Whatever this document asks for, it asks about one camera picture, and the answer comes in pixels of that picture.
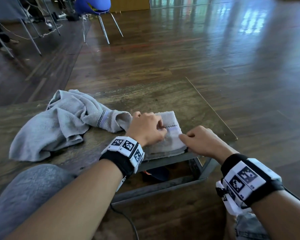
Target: crumpled towel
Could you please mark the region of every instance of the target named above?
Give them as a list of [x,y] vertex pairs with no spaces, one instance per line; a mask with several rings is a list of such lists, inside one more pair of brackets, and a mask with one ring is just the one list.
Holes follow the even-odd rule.
[[144,161],[180,155],[187,148],[179,139],[179,135],[182,132],[174,112],[167,111],[156,113],[156,115],[161,116],[163,127],[167,129],[167,134],[163,141],[144,148]]
[[115,133],[127,130],[131,114],[110,110],[78,90],[58,90],[46,111],[31,118],[17,133],[9,158],[17,161],[42,161],[51,151],[83,141],[89,126]]

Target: gray pants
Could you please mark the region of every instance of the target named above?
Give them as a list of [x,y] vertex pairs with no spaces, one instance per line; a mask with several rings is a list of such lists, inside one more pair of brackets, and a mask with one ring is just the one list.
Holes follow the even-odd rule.
[[[41,164],[16,176],[0,196],[0,240],[15,230],[76,175],[51,164]],[[237,240],[269,239],[254,214],[237,217]]]

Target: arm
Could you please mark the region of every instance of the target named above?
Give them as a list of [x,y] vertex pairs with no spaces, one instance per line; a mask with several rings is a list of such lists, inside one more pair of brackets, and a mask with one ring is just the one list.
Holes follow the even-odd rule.
[[[227,145],[210,129],[198,126],[186,135],[180,135],[181,141],[195,153],[212,157],[220,165],[238,153]],[[300,240],[300,201],[288,192],[276,191],[251,206],[254,214],[273,240]]]
[[[136,112],[129,136],[143,147],[162,140],[167,130],[160,116]],[[123,178],[119,168],[107,159],[94,164],[64,187],[6,239],[92,239]]]

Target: forearm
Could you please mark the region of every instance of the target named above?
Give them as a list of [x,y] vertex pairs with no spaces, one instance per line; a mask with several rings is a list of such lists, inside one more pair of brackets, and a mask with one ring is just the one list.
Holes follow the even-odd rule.
[[7,239],[90,240],[123,175],[103,159],[49,199]]
[[276,191],[251,206],[273,240],[300,240],[300,201],[287,191]]

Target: hand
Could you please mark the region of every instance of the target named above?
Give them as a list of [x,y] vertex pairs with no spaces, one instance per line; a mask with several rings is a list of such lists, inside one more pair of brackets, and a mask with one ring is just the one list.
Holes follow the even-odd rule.
[[144,113],[141,115],[139,111],[133,113],[132,121],[126,136],[136,140],[142,147],[155,144],[162,141],[167,133],[167,129],[163,128],[162,118],[154,113]]
[[199,125],[186,135],[180,134],[180,140],[194,153],[212,157],[221,165],[232,154],[238,153],[235,149],[221,140],[211,129]]

